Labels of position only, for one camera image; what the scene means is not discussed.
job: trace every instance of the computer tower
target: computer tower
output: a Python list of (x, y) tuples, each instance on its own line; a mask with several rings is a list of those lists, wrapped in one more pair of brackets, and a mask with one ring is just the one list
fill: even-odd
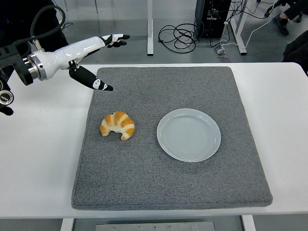
[(198, 37), (221, 38), (230, 4), (231, 0), (197, 0), (195, 19)]

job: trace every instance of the gray felt mat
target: gray felt mat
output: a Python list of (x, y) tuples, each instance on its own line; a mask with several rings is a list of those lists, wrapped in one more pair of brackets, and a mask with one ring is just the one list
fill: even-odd
[[(72, 206), (91, 210), (170, 210), (267, 206), (272, 202), (232, 71), (228, 67), (104, 68), (113, 92), (94, 91)], [(186, 163), (166, 154), (156, 129), (179, 108), (212, 117), (221, 132), (209, 159)], [(124, 111), (135, 122), (126, 141), (100, 124)]]

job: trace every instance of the black shoe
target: black shoe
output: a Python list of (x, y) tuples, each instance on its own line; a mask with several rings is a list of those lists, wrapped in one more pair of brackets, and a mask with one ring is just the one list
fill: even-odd
[(277, 15), (272, 19), (272, 22), (278, 27), (280, 33), (283, 35), (289, 34), (289, 31), (287, 30), (287, 19), (280, 18), (279, 15)]

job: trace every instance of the robotic hand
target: robotic hand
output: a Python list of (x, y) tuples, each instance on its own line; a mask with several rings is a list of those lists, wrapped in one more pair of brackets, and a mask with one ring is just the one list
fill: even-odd
[[(93, 54), (103, 47), (120, 47), (127, 43), (122, 39), (128, 39), (129, 35), (113, 34), (102, 37), (88, 38), (71, 45), (62, 47), (54, 52), (45, 52), (37, 40), (34, 44), (37, 51), (22, 59), (14, 45), (0, 48), (0, 68), (12, 65), (25, 85), (33, 83), (33, 80), (47, 80), (59, 69), (68, 69), (71, 78), (79, 83), (95, 90), (113, 90), (113, 87), (105, 84), (92, 72), (79, 66), (78, 63), (86, 56)], [(0, 73), (0, 112), (12, 115), (13, 111), (8, 105), (13, 102), (13, 94), (10, 87), (1, 78)]]

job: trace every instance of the gray floor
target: gray floor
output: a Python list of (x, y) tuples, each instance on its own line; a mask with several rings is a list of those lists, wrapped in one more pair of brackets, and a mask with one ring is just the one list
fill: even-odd
[[(55, 1), (65, 9), (63, 0)], [(166, 25), (177, 26), (182, 23), (194, 22), (196, 0), (155, 0), (153, 1), (154, 20), (154, 55), (147, 56), (147, 3), (146, 0), (97, 0), (99, 13), (96, 13), (94, 0), (66, 0), (68, 11), (66, 22), (73, 25), (64, 29), (69, 43), (87, 39), (96, 35), (123, 33), (131, 35), (128, 44), (121, 48), (104, 48), (86, 57), (81, 64), (167, 64), (167, 63), (219, 63), (222, 60), (210, 46), (209, 39), (202, 38), (197, 42), (196, 49), (188, 54), (177, 54), (167, 50), (158, 43), (159, 30)], [(253, 1), (250, 10), (253, 12), (257, 4)], [(255, 16), (263, 17), (269, 4), (260, 3)], [(272, 15), (282, 13), (286, 7), (276, 8)], [(247, 44), (251, 32), (269, 19), (247, 17), (242, 32), (244, 44)], [(232, 63), (247, 62), (280, 62), (285, 46), (307, 30), (308, 16), (304, 15), (301, 23), (291, 21), (288, 24), (290, 35), (281, 35), (270, 22), (252, 34), (248, 43), (247, 55), (239, 54), (236, 45), (224, 46), (225, 52)], [(230, 33), (230, 42), (234, 37)], [(228, 34), (222, 39), (228, 40)], [(216, 44), (220, 39), (212, 39)], [(202, 218), (202, 221), (213, 220), (218, 231), (241, 231), (240, 217)], [(254, 216), (257, 231), (302, 231), (307, 230), (308, 215), (270, 215)], [(0, 231), (59, 231), (61, 219), (0, 219)], [(78, 219), (75, 231), (93, 231), (96, 224), (112, 223), (102, 219)]]

